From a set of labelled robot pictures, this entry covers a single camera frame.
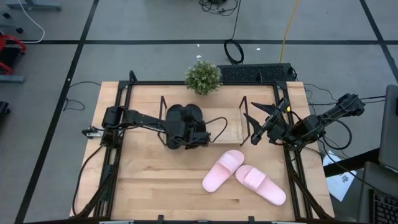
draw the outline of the black keyboard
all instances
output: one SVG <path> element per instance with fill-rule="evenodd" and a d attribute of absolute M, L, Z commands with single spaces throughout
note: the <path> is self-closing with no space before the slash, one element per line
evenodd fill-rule
<path fill-rule="evenodd" d="M 398 199 L 375 190 L 369 190 L 369 195 L 370 221 L 377 224 L 398 224 Z"/>
<path fill-rule="evenodd" d="M 259 81 L 264 82 L 295 81 L 289 63 L 254 65 L 219 65 L 223 81 Z"/>

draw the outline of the wooden tabletop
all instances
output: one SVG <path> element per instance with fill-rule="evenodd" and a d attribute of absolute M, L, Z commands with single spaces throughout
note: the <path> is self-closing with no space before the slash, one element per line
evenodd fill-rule
<path fill-rule="evenodd" d="M 117 86 L 117 82 L 102 83 L 93 126 L 100 127 L 105 109 L 114 105 Z M 303 84 L 288 82 L 288 89 L 292 110 L 302 118 L 308 116 L 310 112 Z M 194 103 L 200 108 L 238 108 L 243 96 L 247 96 L 248 103 L 275 103 L 271 86 L 221 86 L 207 96 L 198 96 L 186 86 L 138 85 L 132 88 L 129 107 L 158 117 L 161 96 L 164 96 L 168 107 Z M 267 116 L 252 105 L 249 105 L 249 114 L 260 123 Z M 248 141 L 242 147 L 239 144 L 210 144 L 209 147 L 185 151 L 165 148 L 156 134 L 147 129 L 126 131 L 114 195 L 113 220 L 156 220 L 158 215 L 164 215 L 165 220 L 244 221 L 248 216 L 254 216 L 256 221 L 294 220 L 283 148 L 269 144 L 266 135 L 257 146 Z M 99 143 L 99 138 L 88 140 L 84 161 L 99 147 Z M 309 147 L 318 150 L 316 144 Z M 259 197 L 234 176 L 215 193 L 203 190 L 201 182 L 204 176 L 230 149 L 242 151 L 244 164 L 257 167 L 285 191 L 287 200 L 282 206 L 272 205 Z M 77 212 L 98 188 L 104 152 L 102 150 L 95 155 L 83 171 L 75 204 Z M 309 191 L 325 211 L 334 216 L 319 155 L 304 149 L 302 161 Z M 302 196 L 299 190 L 297 192 L 304 217 Z"/>

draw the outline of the pink slipper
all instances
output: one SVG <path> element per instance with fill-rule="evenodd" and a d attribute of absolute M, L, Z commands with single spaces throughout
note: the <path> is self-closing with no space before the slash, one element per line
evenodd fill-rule
<path fill-rule="evenodd" d="M 242 152 L 238 150 L 226 151 L 203 179 L 201 183 L 203 188 L 209 193 L 215 192 L 242 165 L 243 160 Z"/>
<path fill-rule="evenodd" d="M 245 187 L 259 194 L 274 205 L 282 205 L 286 200 L 285 192 L 276 186 L 265 173 L 253 166 L 241 166 L 236 171 L 235 177 Z"/>

